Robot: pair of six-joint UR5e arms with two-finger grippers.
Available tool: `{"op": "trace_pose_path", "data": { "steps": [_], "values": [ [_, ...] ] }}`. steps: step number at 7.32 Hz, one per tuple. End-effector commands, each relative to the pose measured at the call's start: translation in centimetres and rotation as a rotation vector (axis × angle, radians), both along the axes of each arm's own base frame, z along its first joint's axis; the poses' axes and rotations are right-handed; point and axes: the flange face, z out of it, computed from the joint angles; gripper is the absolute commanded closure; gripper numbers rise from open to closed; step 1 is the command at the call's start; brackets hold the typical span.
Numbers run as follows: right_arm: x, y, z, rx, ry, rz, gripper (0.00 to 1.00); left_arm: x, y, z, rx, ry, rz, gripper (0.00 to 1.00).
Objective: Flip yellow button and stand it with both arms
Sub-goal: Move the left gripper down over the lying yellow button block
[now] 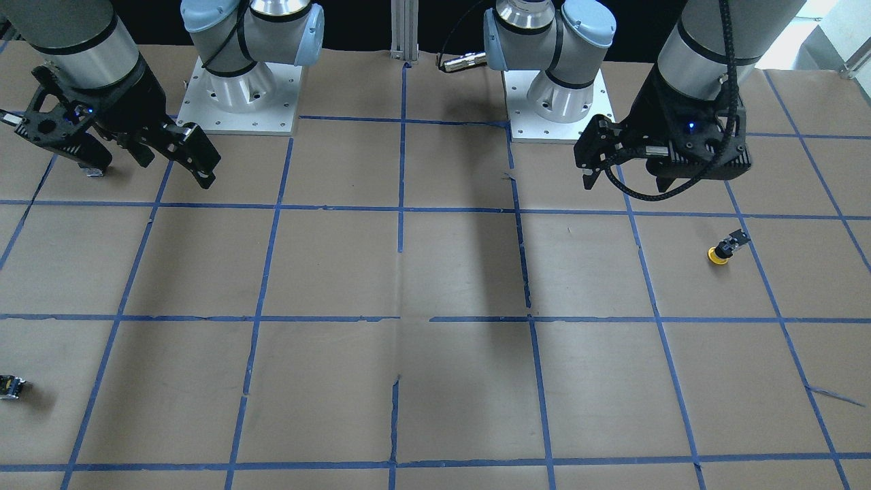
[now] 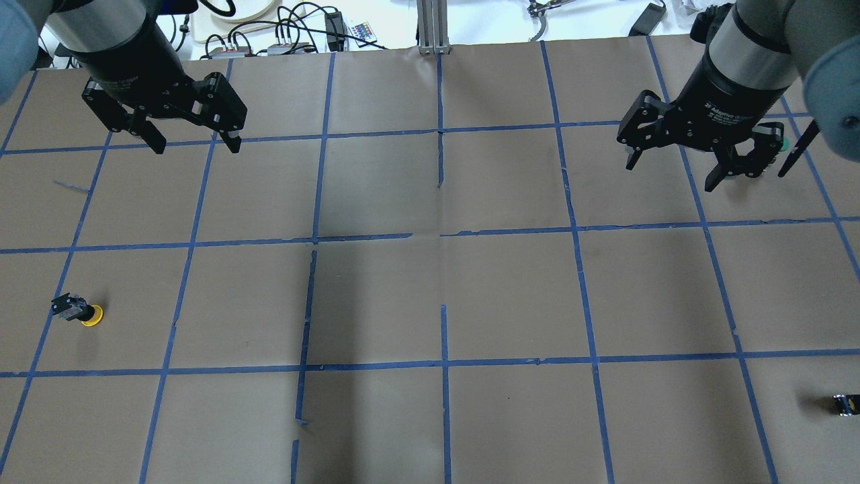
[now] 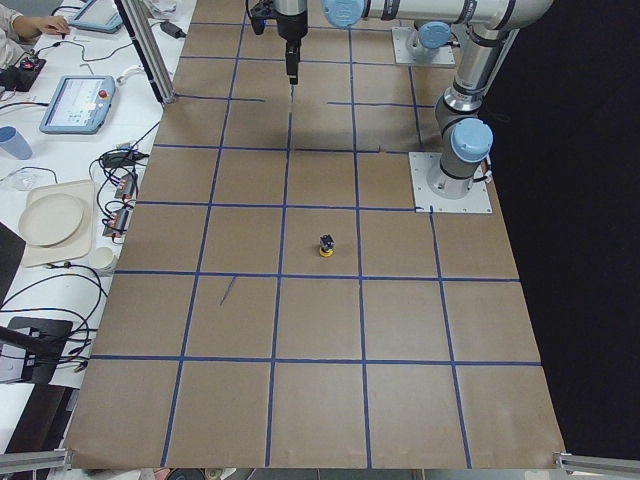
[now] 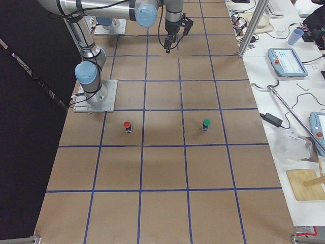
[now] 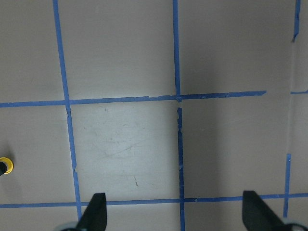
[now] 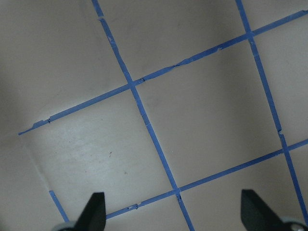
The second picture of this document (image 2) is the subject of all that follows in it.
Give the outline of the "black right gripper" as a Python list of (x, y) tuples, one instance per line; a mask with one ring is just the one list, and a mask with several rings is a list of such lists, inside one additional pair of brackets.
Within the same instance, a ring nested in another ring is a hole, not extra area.
[(707, 174), (704, 191), (712, 193), (735, 175), (758, 177), (776, 160), (774, 147), (785, 138), (782, 122), (765, 122), (781, 91), (720, 85), (694, 74), (671, 102), (641, 91), (621, 119), (617, 141), (626, 147), (626, 169), (633, 171), (645, 151), (677, 145), (718, 160)]

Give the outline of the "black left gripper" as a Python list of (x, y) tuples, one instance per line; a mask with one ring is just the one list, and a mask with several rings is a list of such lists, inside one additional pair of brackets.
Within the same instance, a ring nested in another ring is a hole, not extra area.
[(162, 155), (167, 141), (151, 122), (179, 119), (222, 133), (225, 147), (239, 153), (248, 108), (224, 73), (195, 80), (182, 74), (164, 82), (141, 76), (108, 82), (90, 77), (82, 92), (84, 104), (114, 132), (137, 135), (154, 153)]

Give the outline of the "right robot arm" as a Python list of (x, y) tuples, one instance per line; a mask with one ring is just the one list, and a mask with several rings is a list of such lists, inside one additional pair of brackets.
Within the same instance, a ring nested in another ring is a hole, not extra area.
[(858, 2), (737, 1), (709, 7), (690, 37), (700, 61), (679, 95), (642, 91), (623, 117), (617, 141), (626, 169), (644, 151), (677, 145), (709, 151), (716, 166), (704, 189), (727, 177), (759, 177), (785, 144), (784, 125), (765, 114), (796, 80), (812, 122), (783, 163), (784, 177), (816, 136), (858, 162)]

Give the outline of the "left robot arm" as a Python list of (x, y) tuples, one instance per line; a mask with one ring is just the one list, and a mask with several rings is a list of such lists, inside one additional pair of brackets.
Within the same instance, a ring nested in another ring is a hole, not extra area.
[(241, 147), (248, 108), (222, 73), (196, 81), (157, 24), (160, 15), (193, 13), (200, 1), (3, 1), (2, 101), (33, 67), (48, 28), (88, 71), (82, 99), (112, 132), (137, 136), (161, 154), (156, 119), (182, 119), (217, 132), (231, 153)]

